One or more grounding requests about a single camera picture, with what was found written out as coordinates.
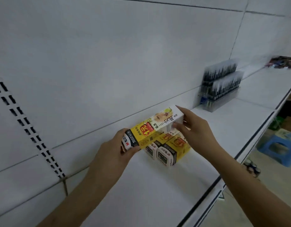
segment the forearm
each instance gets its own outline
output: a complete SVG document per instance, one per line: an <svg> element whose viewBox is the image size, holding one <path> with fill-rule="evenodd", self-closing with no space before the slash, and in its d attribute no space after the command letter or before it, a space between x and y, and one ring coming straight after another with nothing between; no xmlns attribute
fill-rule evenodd
<svg viewBox="0 0 291 227"><path fill-rule="evenodd" d="M105 197L106 192L83 180L37 227L78 227Z"/></svg>
<svg viewBox="0 0 291 227"><path fill-rule="evenodd" d="M208 160L254 226L291 226L291 208L270 192L221 147Z"/></svg>

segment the hand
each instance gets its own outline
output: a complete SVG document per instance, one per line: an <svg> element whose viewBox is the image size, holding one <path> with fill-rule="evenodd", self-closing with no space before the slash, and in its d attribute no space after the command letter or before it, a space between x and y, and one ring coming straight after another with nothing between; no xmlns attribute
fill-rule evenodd
<svg viewBox="0 0 291 227"><path fill-rule="evenodd" d="M100 146L84 179L88 185L96 187L104 194L115 185L130 159L140 150L139 146L135 146L127 152L122 151L121 140L127 130L119 130L110 141Z"/></svg>
<svg viewBox="0 0 291 227"><path fill-rule="evenodd" d="M210 158L217 150L222 149L216 141L208 122L195 115L189 109L179 107L184 114L184 122L173 123L173 127L179 130L189 145L206 159Z"/></svg>

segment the floor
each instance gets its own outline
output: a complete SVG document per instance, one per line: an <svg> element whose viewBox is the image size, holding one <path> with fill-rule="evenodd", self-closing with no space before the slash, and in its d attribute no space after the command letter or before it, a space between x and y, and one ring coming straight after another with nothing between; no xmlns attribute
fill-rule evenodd
<svg viewBox="0 0 291 227"><path fill-rule="evenodd" d="M291 206L291 167L286 168L257 150L254 150L248 158L261 169L259 176L261 182ZM253 226L228 188L226 188L223 195L225 201L217 201L200 226Z"/></svg>

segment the person's right hand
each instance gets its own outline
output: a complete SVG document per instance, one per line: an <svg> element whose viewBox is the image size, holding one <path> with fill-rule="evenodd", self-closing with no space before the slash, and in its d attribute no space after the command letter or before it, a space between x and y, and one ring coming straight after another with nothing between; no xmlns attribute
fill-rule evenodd
<svg viewBox="0 0 291 227"><path fill-rule="evenodd" d="M183 124L175 122L173 127L184 135L196 152L209 159L216 151L222 150L205 119L195 115L189 109L177 107L184 113L184 122Z"/></svg>

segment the yellow box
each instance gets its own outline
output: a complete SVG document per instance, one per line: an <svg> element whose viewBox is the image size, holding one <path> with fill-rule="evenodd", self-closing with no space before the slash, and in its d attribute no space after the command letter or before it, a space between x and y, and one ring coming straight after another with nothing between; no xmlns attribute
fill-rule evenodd
<svg viewBox="0 0 291 227"><path fill-rule="evenodd" d="M174 105L155 114L151 118L127 130L122 138L126 150L140 146L141 149L150 145L157 136L172 130L172 123L183 122L184 114Z"/></svg>
<svg viewBox="0 0 291 227"><path fill-rule="evenodd" d="M151 156L152 159L157 158L157 150L159 147L161 147L163 144L165 144L167 141L169 141L171 138L173 138L175 135L177 135L179 131L177 129L173 129L168 133L163 133L159 135L157 138L155 138L154 142L152 142L150 145L147 145L144 149L144 151Z"/></svg>
<svg viewBox="0 0 291 227"><path fill-rule="evenodd" d="M167 167L176 164L189 150L190 145L181 132L158 148L157 158Z"/></svg>

